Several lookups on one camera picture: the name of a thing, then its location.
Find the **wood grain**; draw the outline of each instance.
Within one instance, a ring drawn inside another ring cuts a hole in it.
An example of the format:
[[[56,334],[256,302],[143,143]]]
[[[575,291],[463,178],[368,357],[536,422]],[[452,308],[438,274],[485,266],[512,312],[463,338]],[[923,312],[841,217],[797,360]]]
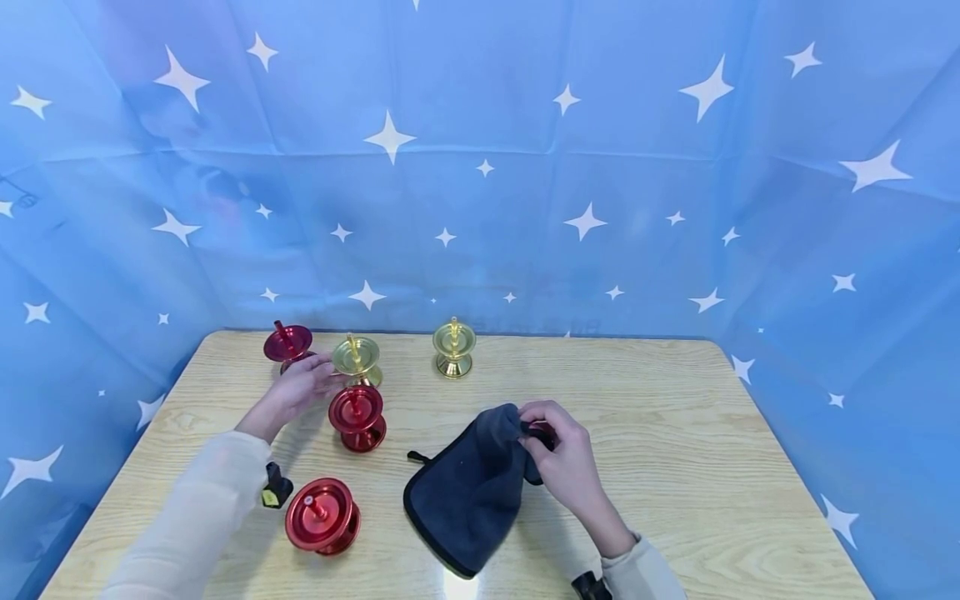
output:
[[[232,428],[276,376],[266,333],[210,335],[190,361],[43,598],[93,598],[203,443]],[[298,486],[350,486],[363,515],[341,557],[296,550],[282,511],[258,509],[231,541],[208,598],[571,597],[599,568],[579,524],[543,488],[526,487],[516,526],[484,571],[445,570],[410,526],[402,491],[417,465],[485,408],[553,397],[591,432],[608,493],[660,549],[691,599],[869,598],[723,353],[709,342],[480,338],[474,369],[449,381],[428,336],[372,335],[381,347],[387,437],[340,446],[325,406],[289,425],[275,460]],[[342,338],[318,334],[314,349]]]

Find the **wrist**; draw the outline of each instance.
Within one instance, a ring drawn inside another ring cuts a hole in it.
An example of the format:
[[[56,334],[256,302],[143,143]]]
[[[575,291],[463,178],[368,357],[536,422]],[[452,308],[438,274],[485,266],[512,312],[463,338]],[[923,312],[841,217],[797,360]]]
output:
[[[277,422],[271,411],[266,410],[260,402],[254,404],[250,412],[234,427],[236,431],[259,438],[267,444],[274,442],[282,428],[283,424]]]

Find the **dark gray cloth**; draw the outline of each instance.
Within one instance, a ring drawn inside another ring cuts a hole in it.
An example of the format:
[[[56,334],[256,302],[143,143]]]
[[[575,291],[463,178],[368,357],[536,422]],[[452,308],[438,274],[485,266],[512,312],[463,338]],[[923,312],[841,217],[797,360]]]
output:
[[[483,568],[520,509],[523,480],[541,485],[517,439],[514,404],[484,411],[436,458],[410,452],[424,466],[403,491],[403,508],[430,549],[463,577]]]

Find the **white sleeve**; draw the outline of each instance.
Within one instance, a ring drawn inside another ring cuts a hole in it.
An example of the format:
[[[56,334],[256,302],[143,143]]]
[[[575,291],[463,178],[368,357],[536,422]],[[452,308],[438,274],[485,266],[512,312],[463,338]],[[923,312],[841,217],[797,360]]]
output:
[[[270,446],[237,431],[204,446],[110,577],[103,600],[202,598],[230,536],[260,503]]]
[[[601,559],[613,600],[686,600],[684,588],[657,548],[634,533],[636,546],[615,559]]]

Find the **blue curtain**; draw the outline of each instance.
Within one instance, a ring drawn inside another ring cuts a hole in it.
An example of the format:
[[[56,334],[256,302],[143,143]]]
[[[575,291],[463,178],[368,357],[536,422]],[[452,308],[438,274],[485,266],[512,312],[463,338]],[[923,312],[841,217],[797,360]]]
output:
[[[205,334],[451,314],[715,341],[874,594],[960,597],[958,18],[3,2],[0,597]]]

